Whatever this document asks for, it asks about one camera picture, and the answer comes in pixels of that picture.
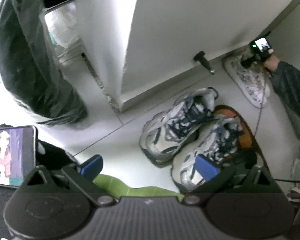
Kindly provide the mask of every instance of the cartoon character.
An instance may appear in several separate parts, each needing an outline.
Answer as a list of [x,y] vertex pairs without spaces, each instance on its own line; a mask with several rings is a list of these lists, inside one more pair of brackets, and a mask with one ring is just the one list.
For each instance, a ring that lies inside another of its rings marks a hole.
[[10,135],[3,131],[0,133],[0,184],[10,185],[11,175],[11,153],[8,151]]

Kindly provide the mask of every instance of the metal bolt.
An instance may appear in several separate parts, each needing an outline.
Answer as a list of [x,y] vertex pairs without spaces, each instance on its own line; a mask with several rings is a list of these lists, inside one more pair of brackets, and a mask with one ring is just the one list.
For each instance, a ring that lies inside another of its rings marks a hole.
[[186,196],[184,202],[188,205],[197,205],[200,202],[200,198],[196,195]]
[[111,196],[101,196],[98,197],[97,201],[100,205],[109,205],[114,201],[114,199]]

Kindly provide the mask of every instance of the camera screen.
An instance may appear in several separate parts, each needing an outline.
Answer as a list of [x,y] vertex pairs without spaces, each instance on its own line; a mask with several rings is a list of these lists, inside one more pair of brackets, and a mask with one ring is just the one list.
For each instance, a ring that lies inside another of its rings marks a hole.
[[34,131],[30,126],[0,129],[1,185],[20,186],[34,167]]
[[256,41],[256,45],[258,46],[259,50],[261,52],[267,51],[269,49],[271,49],[268,41],[266,40],[266,38],[261,38],[259,40]]

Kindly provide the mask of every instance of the cartoon image on screen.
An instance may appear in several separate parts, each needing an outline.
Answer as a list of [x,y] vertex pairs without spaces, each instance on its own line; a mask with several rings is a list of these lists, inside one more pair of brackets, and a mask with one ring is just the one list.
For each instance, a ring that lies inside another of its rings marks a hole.
[[0,184],[19,186],[22,172],[23,130],[0,130]]
[[269,43],[265,38],[261,38],[256,41],[256,45],[260,49],[261,52],[267,51],[268,49],[271,49]]

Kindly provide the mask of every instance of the hand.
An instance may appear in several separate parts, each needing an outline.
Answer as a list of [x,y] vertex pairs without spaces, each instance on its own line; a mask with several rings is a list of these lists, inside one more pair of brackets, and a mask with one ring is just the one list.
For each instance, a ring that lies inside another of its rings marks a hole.
[[264,65],[267,69],[270,71],[274,72],[279,64],[280,60],[278,59],[277,56],[271,55],[265,62]]

